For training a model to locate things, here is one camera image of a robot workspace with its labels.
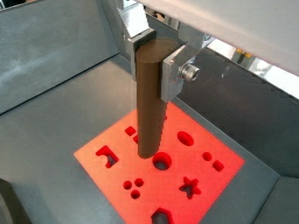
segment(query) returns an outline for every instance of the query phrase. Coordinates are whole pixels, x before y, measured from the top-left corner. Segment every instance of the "metal enclosure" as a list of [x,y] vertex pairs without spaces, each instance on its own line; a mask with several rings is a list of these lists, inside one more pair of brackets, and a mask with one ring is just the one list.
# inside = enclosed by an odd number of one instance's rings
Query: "metal enclosure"
[[0,11],[0,114],[117,53],[97,0]]

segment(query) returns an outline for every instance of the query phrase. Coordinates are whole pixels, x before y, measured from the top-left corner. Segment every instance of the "gray floor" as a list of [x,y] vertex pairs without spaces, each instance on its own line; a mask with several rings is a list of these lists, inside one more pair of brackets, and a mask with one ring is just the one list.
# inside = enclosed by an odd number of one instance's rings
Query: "gray floor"
[[[136,107],[128,69],[116,56],[0,116],[0,179],[13,184],[32,223],[122,223],[72,153]],[[246,161],[201,223],[252,223],[277,174],[173,102]]]
[[299,179],[281,177],[262,206],[254,224],[299,223]]

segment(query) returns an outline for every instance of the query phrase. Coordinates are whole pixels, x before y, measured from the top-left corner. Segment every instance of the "black object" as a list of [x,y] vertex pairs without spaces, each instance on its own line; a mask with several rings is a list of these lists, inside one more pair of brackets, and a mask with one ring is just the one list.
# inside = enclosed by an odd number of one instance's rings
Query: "black object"
[[11,185],[0,179],[0,223],[30,224]]
[[15,6],[17,4],[23,4],[25,0],[2,0],[2,2],[3,2],[3,7],[7,8],[11,6]]

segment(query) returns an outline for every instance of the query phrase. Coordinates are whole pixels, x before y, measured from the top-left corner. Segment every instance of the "gray metal wall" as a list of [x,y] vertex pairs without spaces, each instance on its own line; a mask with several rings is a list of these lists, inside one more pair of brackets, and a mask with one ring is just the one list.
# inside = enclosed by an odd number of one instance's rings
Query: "gray metal wall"
[[299,101],[212,50],[196,65],[178,98],[281,176],[299,178]]
[[0,114],[117,53],[97,0],[0,11]]

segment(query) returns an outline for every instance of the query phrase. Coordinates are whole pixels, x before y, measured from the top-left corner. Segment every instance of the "circular hole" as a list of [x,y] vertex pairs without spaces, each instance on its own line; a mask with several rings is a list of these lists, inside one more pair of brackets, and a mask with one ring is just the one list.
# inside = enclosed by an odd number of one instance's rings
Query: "circular hole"
[[210,161],[210,154],[208,152],[202,152],[201,157],[205,161]]
[[153,155],[153,167],[158,170],[158,171],[165,171],[168,170],[168,168],[172,165],[172,159],[168,156],[166,153],[164,152],[157,152]]
[[124,188],[125,188],[126,190],[129,190],[130,187],[132,187],[132,183],[130,183],[130,181],[125,181],[125,182],[124,182]]
[[192,146],[193,145],[193,140],[192,140],[192,136],[184,132],[184,131],[180,131],[177,133],[177,139],[180,140],[180,142],[186,145],[186,146]]
[[144,185],[144,181],[142,181],[140,178],[137,178],[137,179],[134,180],[134,185],[136,185],[137,187],[142,186],[142,185]]
[[137,190],[133,190],[130,192],[130,197],[132,197],[133,200],[136,200],[140,197],[140,192]]

